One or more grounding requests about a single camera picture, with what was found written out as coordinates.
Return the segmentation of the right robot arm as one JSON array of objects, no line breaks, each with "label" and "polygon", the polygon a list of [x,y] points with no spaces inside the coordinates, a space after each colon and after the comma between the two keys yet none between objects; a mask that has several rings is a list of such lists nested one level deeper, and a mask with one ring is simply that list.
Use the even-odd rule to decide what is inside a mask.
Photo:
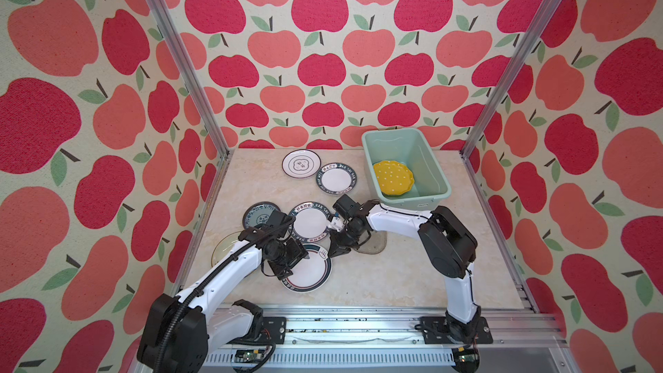
[{"label": "right robot arm", "polygon": [[374,231],[421,240],[431,264],[445,277],[447,336],[458,344],[474,341],[481,319],[481,307],[474,301],[472,286],[478,241],[448,207],[413,211],[390,207],[378,200],[359,204],[345,194],[333,209],[336,213],[328,224],[330,257],[358,250],[362,236]]}]

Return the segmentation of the yellow dotted scalloped plate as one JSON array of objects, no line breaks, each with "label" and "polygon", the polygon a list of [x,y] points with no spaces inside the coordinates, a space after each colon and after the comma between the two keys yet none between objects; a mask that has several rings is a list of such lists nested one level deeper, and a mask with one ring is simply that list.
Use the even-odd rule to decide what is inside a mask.
[{"label": "yellow dotted scalloped plate", "polygon": [[401,196],[415,183],[412,171],[403,163],[382,161],[373,165],[378,186],[386,196]]}]

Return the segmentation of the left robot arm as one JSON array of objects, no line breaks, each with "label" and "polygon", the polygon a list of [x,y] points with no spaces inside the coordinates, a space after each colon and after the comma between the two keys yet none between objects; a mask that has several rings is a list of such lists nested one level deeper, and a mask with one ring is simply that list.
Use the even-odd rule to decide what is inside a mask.
[{"label": "left robot arm", "polygon": [[262,309],[237,300],[215,314],[226,297],[265,262],[283,280],[308,252],[286,232],[295,217],[272,212],[264,224],[250,226],[222,260],[177,295],[163,294],[150,307],[136,354],[153,372],[198,372],[208,352],[236,339],[254,340],[262,332]]}]

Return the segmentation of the white plate dark red-green rim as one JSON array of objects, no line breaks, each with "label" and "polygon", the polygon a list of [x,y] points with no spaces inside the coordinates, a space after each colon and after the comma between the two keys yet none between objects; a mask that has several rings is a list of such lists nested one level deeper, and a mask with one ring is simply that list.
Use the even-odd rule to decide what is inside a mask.
[{"label": "white plate dark red-green rim", "polygon": [[293,274],[281,281],[285,288],[295,293],[310,293],[320,288],[330,277],[333,263],[326,248],[308,243],[305,245],[308,258],[302,259],[293,269]]}]

